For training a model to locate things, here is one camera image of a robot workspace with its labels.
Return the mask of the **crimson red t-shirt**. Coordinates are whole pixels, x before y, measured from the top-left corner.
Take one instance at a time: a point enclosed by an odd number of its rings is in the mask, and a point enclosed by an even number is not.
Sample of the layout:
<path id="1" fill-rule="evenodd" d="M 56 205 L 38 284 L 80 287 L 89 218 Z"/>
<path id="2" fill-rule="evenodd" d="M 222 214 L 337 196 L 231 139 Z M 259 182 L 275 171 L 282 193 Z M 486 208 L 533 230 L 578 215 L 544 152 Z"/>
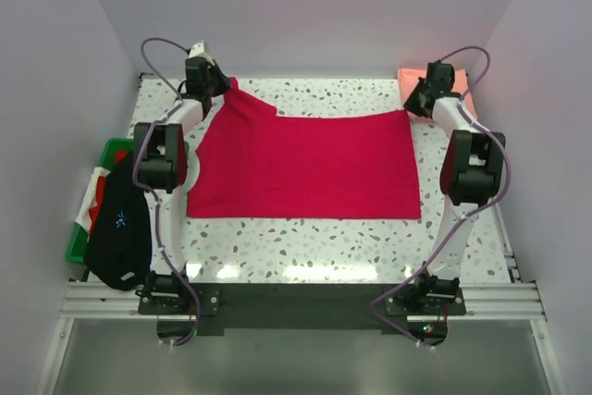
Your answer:
<path id="1" fill-rule="evenodd" d="M 411 124 L 402 110 L 284 117 L 232 79 L 196 155 L 191 218 L 421 216 Z"/>

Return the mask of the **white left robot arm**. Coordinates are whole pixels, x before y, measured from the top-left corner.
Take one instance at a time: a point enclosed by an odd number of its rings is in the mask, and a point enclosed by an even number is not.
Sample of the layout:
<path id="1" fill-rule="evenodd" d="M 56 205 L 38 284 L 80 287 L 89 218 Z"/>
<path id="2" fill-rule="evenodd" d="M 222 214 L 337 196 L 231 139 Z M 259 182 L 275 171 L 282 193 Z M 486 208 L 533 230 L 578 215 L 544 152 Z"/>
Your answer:
<path id="1" fill-rule="evenodd" d="M 150 271 L 168 276 L 183 272 L 181 249 L 183 190 L 188 177 L 185 136 L 200 124 L 212 99 L 228 91 L 229 78 L 203 46 L 190 50 L 185 60 L 185 88 L 181 98 L 155 123 L 139 122 L 133 129 L 132 182 L 144 192 L 150 217 Z"/>

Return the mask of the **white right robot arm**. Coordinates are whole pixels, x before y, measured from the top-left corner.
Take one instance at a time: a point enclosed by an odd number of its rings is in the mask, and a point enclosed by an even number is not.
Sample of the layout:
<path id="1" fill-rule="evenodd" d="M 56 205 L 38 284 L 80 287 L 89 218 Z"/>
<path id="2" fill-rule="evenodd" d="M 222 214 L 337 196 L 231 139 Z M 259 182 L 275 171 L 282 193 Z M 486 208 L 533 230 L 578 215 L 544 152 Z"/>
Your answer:
<path id="1" fill-rule="evenodd" d="M 454 82 L 452 65 L 430 62 L 403 102 L 405 111 L 433 120 L 449 138 L 439 176 L 444 210 L 436 244 L 412 292 L 414 308 L 425 315 L 435 313 L 445 302 L 439 284 L 459 282 L 464 249 L 475 221 L 507 190 L 501 185 L 505 136 L 478 122 L 463 95 L 453 90 Z"/>

